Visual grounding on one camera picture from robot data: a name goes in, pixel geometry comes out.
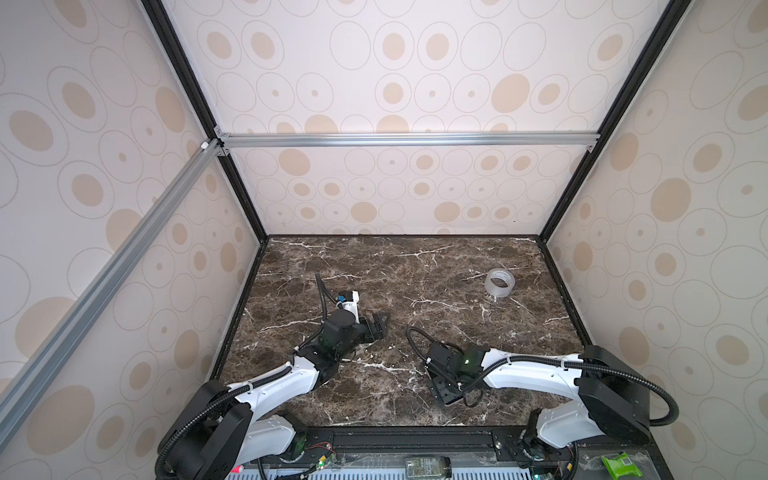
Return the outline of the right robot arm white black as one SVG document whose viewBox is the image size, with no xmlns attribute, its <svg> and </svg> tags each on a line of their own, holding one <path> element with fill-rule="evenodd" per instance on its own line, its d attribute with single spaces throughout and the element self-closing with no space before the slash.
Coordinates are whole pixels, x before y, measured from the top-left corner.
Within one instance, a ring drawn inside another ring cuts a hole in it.
<svg viewBox="0 0 768 480">
<path fill-rule="evenodd" d="M 602 347 L 580 354 L 540 356 L 476 345 L 461 349 L 433 341 L 417 353 L 445 405 L 479 391 L 520 389 L 568 401 L 531 412 L 523 442 L 553 448 L 598 436 L 643 445 L 651 430 L 669 426 L 680 409 L 663 387 L 641 376 Z"/>
</svg>

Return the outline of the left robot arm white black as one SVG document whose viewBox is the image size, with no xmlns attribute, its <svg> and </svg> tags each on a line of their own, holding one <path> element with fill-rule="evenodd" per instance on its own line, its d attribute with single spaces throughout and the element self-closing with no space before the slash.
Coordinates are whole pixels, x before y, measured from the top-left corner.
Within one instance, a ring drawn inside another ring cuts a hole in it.
<svg viewBox="0 0 768 480">
<path fill-rule="evenodd" d="M 272 455 L 300 454 L 305 426 L 293 416 L 267 414 L 327 383 L 357 346 L 386 336 L 391 315 L 371 319 L 339 309 L 292 360 L 250 380 L 204 383 L 157 447 L 158 479 L 224 479 L 241 465 Z"/>
</svg>

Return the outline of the small circuit board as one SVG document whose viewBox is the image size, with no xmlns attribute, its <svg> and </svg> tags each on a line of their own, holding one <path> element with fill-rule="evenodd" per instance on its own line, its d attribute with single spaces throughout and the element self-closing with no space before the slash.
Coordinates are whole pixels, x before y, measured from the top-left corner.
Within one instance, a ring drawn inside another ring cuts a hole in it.
<svg viewBox="0 0 768 480">
<path fill-rule="evenodd" d="M 446 480 L 452 478 L 449 457 L 438 455 L 411 456 L 405 459 L 406 480 Z"/>
</svg>

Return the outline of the clear tape roll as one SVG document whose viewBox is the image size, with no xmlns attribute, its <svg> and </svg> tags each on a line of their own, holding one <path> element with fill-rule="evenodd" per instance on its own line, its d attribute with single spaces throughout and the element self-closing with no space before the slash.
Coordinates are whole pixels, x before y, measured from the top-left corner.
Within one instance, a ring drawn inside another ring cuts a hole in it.
<svg viewBox="0 0 768 480">
<path fill-rule="evenodd" d="M 515 284 L 514 275 L 504 268 L 491 269 L 484 280 L 486 293 L 494 302 L 509 297 Z"/>
</svg>

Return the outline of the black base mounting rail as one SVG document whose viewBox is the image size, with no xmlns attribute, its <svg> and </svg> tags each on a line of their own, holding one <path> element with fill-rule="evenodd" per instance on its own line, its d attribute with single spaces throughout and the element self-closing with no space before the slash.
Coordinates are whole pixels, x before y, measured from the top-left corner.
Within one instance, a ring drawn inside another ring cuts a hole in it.
<svg viewBox="0 0 768 480">
<path fill-rule="evenodd" d="M 302 456 L 268 456 L 261 465 L 269 479 L 299 473 L 320 459 L 325 466 L 312 479 L 405 479 L 409 460 L 440 457 L 450 466 L 447 479 L 609 479 L 602 458 L 625 453 L 644 479 L 673 477 L 654 443 L 636 446 L 603 436 L 536 457 L 523 453 L 522 435 L 521 427 L 311 427 Z"/>
</svg>

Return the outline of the diagonal aluminium rail left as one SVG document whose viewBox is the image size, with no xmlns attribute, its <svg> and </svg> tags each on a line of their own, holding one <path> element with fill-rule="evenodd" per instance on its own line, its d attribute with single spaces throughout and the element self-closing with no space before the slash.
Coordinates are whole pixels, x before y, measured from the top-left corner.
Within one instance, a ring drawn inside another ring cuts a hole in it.
<svg viewBox="0 0 768 480">
<path fill-rule="evenodd" d="M 186 163 L 11 383 L 1 401 L 2 449 L 6 449 L 15 437 L 160 230 L 203 171 L 217 157 L 222 146 L 221 140 L 211 138 L 206 147 L 200 148 Z"/>
</svg>

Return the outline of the horizontal aluminium rail back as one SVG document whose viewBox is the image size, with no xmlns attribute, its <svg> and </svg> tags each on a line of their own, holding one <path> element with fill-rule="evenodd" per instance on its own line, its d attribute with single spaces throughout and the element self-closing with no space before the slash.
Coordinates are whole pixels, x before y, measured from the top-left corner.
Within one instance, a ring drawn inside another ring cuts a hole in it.
<svg viewBox="0 0 768 480">
<path fill-rule="evenodd" d="M 225 148 L 369 148 L 462 146 L 593 146 L 600 139 L 592 131 L 421 132 L 421 133 L 224 133 Z"/>
</svg>

